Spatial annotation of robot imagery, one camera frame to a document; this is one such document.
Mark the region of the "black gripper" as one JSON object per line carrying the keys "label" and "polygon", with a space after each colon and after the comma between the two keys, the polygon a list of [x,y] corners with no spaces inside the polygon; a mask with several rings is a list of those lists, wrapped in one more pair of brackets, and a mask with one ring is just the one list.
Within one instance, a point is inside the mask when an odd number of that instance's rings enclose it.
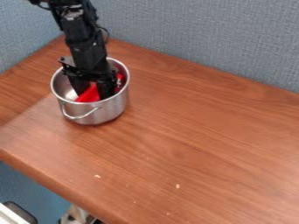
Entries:
{"label": "black gripper", "polygon": [[66,40],[70,57],[62,57],[63,72],[78,95],[90,88],[90,83],[98,85],[99,99],[105,100],[115,94],[118,70],[109,62],[107,43],[102,38],[81,41]]}

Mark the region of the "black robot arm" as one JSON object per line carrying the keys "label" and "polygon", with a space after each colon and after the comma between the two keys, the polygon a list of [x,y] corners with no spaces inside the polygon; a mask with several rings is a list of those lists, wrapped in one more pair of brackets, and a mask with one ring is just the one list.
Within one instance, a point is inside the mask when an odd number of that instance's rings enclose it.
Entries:
{"label": "black robot arm", "polygon": [[63,74],[82,96],[97,85],[98,97],[107,99],[117,93],[117,70],[109,63],[107,41],[99,24],[98,10],[90,0],[27,0],[47,10],[65,33],[71,56],[61,58]]}

